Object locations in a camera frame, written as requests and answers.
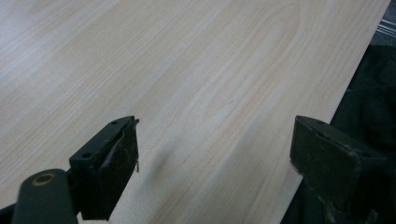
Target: light wood surface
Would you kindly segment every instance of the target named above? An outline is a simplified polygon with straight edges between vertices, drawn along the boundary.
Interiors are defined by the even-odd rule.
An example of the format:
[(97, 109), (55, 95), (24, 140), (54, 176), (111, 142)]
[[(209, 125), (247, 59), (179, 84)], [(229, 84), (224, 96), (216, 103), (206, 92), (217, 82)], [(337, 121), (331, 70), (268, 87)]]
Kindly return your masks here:
[(294, 117), (331, 119), (388, 3), (1, 1), (0, 205), (135, 115), (110, 223), (278, 223)]

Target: clamp jaw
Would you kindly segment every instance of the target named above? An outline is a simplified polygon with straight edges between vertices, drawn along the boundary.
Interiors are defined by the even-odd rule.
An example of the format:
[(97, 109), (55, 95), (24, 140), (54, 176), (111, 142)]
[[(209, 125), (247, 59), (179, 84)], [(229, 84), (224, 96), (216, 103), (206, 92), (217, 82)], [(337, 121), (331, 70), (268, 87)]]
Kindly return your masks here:
[(66, 172), (51, 169), (27, 178), (18, 201), (0, 210), (1, 223), (78, 223), (110, 218), (134, 168), (138, 172), (133, 116), (108, 123), (70, 159)]
[(297, 116), (290, 158), (331, 223), (376, 216), (396, 223), (396, 167), (387, 156), (333, 126)]

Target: wood grain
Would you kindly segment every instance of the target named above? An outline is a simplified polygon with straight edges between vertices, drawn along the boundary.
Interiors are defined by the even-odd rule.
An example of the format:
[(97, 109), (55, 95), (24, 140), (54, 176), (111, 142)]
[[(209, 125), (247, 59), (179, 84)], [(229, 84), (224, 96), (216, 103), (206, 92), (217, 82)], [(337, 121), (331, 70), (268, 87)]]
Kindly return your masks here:
[(331, 119), (388, 3), (2, 1), (0, 205), (135, 115), (111, 223), (278, 223), (294, 117)]

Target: wooden board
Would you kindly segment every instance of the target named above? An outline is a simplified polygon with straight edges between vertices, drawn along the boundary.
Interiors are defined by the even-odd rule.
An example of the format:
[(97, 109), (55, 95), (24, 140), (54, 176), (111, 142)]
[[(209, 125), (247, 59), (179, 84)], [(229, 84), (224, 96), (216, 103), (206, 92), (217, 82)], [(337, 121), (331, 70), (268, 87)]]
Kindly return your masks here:
[(278, 223), (294, 117), (331, 119), (388, 3), (2, 1), (0, 205), (135, 115), (111, 223)]

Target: black plastic part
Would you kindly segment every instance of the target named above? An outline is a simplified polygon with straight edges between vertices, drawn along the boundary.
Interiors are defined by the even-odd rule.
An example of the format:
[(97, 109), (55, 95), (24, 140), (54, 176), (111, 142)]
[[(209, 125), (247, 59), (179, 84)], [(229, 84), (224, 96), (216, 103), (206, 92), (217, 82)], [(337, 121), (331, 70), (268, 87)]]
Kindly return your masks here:
[(11, 223), (14, 215), (15, 203), (0, 210), (0, 223)]
[(334, 219), (366, 219), (390, 187), (386, 157), (320, 120), (296, 117), (290, 157)]
[(12, 223), (77, 223), (66, 172), (52, 169), (27, 178), (21, 185)]
[(133, 116), (116, 119), (70, 158), (75, 212), (108, 220), (138, 163)]

